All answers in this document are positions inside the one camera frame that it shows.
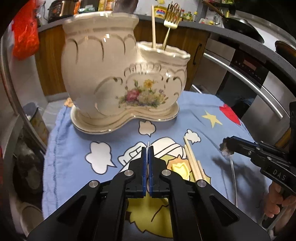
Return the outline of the person's right hand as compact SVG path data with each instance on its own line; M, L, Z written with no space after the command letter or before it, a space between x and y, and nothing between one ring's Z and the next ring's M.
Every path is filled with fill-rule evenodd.
M281 205L283 208L287 208L283 217L290 219L295 211L295 196L291 195L287 198L283 198L283 196L280 194L280 191L280 185L272 182L272 184L269 186L264 213L267 217L273 218L275 215L280 213Z

